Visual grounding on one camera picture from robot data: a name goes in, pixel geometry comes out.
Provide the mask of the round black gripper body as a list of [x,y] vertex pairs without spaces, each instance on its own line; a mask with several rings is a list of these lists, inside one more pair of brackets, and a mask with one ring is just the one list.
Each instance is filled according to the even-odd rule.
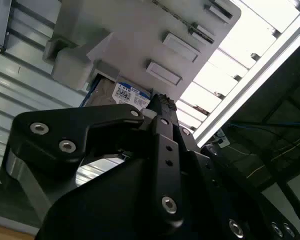
[[296,227],[211,150],[134,159],[67,193],[38,240],[299,240]]

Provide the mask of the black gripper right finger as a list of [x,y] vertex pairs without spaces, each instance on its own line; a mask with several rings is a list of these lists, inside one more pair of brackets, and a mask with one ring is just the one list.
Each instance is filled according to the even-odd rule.
[[223,181],[223,169],[216,161],[218,154],[209,146],[207,153],[202,153],[195,143],[193,135],[180,126],[175,102],[164,98],[164,110],[173,124],[173,136],[179,144],[181,170],[186,174],[186,186],[195,203],[206,203],[213,208],[229,206],[229,193]]

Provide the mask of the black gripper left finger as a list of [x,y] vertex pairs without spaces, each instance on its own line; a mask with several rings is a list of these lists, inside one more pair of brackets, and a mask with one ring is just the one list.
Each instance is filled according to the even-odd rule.
[[122,163],[181,155],[165,97],[142,110],[125,103],[21,113],[0,176],[21,186],[43,224],[61,197]]

